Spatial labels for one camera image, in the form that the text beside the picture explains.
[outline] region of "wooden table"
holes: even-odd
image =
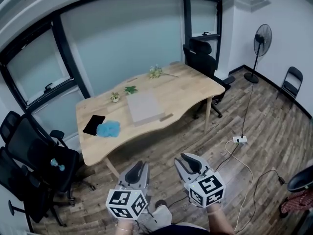
[[[175,63],[163,71],[178,77],[163,75],[150,79],[148,74],[133,77],[97,97],[92,97],[76,105],[76,116],[79,140],[86,165],[94,165],[105,160],[112,173],[119,177],[107,155],[125,142],[142,134],[163,129],[176,122],[181,116],[198,102],[207,99],[205,132],[208,129],[212,97],[224,92],[224,87],[206,77],[202,73],[182,63]],[[139,91],[152,89],[159,104],[165,111],[166,117],[139,127],[134,127],[128,108],[126,86],[136,85]],[[110,100],[112,92],[121,95],[117,103]],[[117,138],[102,138],[83,133],[92,115],[106,116],[106,120],[119,121],[121,132]]]

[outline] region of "fan base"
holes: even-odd
[[[251,83],[257,84],[259,82],[258,77],[256,75],[252,75],[252,73],[245,73],[244,77]]]

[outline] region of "floor plank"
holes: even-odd
[[[234,74],[236,81],[218,104],[223,114],[211,110],[209,131],[204,134],[205,107],[199,119],[193,120],[190,109],[178,122],[162,131],[141,136],[116,149],[109,159],[121,172],[131,163],[144,160],[150,166],[151,209],[154,203],[164,199],[171,204],[185,195],[183,186],[174,167],[174,158],[181,152],[194,153],[204,157],[213,169],[228,157],[225,143],[233,136],[242,133],[242,123],[252,85],[244,79],[245,70]],[[290,101],[283,95],[276,99],[277,90],[260,79],[254,85],[250,107],[247,112],[244,134],[248,143],[240,145],[235,156],[246,163],[254,174],[252,188],[257,178],[270,169],[277,169],[280,176],[288,181],[296,172],[305,168],[306,162],[313,157],[313,126],[307,116],[297,107],[291,110]],[[235,144],[229,143],[232,151]],[[240,205],[252,178],[249,170],[235,159],[229,159],[219,172],[226,183],[223,209],[233,227],[236,226]],[[59,227],[52,215],[43,218],[40,224],[33,224],[36,233],[43,235],[84,235],[114,234],[115,220],[109,215],[105,201],[109,189],[116,184],[115,177],[105,163],[84,166],[79,173],[97,189],[90,191],[84,185],[75,184],[73,195],[75,207],[62,207],[57,211],[67,228]],[[286,186],[280,186],[275,172],[270,172],[260,180],[255,195],[256,212],[241,234],[279,235],[291,234],[302,212],[291,213],[280,219],[277,208],[288,196]],[[173,222],[192,222],[208,228],[207,216],[203,209],[191,206],[188,199],[170,208]],[[247,195],[239,226],[240,229],[250,219],[254,211],[253,190]]]

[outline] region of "white cube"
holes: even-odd
[[[148,205],[140,190],[110,190],[106,201],[108,210],[116,218],[138,219]]]
[[[204,178],[189,184],[189,197],[198,206],[207,207],[224,198],[225,188],[220,174],[209,170]]]

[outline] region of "window latch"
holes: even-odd
[[[48,91],[51,90],[51,85],[52,85],[52,83],[49,83],[49,84],[45,87],[44,93],[47,93]]]

